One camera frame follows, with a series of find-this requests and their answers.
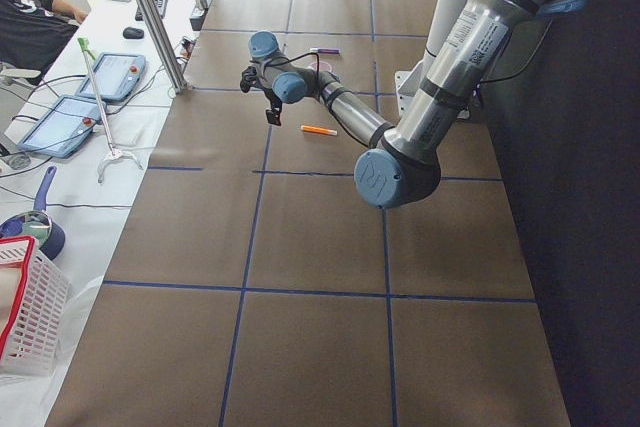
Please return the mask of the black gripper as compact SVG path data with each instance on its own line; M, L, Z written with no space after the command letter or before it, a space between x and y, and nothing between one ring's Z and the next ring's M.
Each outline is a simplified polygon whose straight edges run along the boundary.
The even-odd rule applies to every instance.
M266 87L259 79L259 74L254 66L248 66L241 73L240 90L248 93L252 88L261 90L270 101L270 109L265 111L267 122L271 125L281 126L282 104L270 87Z

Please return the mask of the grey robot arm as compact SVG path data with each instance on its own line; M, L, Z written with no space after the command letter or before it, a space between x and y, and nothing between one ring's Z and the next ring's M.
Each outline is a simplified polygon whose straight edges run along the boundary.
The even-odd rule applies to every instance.
M248 42L251 61L240 88L260 89L269 99L266 117L277 125L283 105L305 97L320 102L352 137L367 146L356 162L360 196L377 208L428 197L438 186L437 147L513 29L543 15L579 10L586 0L438 0L421 76L397 125L369 109L337 76L298 68L267 31Z

